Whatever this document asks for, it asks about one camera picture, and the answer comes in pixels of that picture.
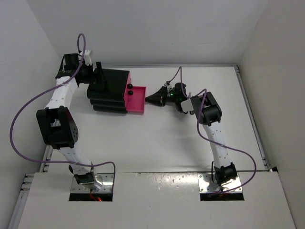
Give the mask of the black drawer cabinet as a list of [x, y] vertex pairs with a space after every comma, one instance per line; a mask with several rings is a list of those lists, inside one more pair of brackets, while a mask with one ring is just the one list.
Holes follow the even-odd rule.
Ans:
[[103, 69], [107, 81], [105, 90], [99, 90], [95, 83], [87, 89], [87, 98], [95, 111], [126, 114], [124, 92], [128, 77], [126, 70]]

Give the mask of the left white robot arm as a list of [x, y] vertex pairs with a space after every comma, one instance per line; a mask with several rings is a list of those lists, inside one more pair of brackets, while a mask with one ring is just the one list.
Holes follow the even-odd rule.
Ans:
[[36, 118], [44, 143], [65, 157], [77, 184], [98, 192], [102, 189], [103, 181], [98, 177], [91, 160], [76, 144], [79, 131], [69, 111], [73, 94], [79, 85], [94, 81], [91, 51], [66, 54], [63, 59], [65, 65], [60, 67], [56, 76], [57, 88], [45, 108], [37, 111]]

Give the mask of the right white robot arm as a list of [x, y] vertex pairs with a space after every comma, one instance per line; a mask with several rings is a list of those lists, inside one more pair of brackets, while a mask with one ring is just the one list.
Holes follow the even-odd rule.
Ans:
[[185, 84], [176, 83], [173, 88], [170, 86], [166, 83], [157, 92], [147, 96], [145, 102], [160, 107], [167, 102], [174, 103], [178, 112], [196, 115], [197, 124], [204, 128], [213, 154], [211, 181], [221, 186], [236, 179], [237, 171], [225, 148], [222, 134], [222, 110], [212, 93], [204, 89], [199, 94], [187, 96]]

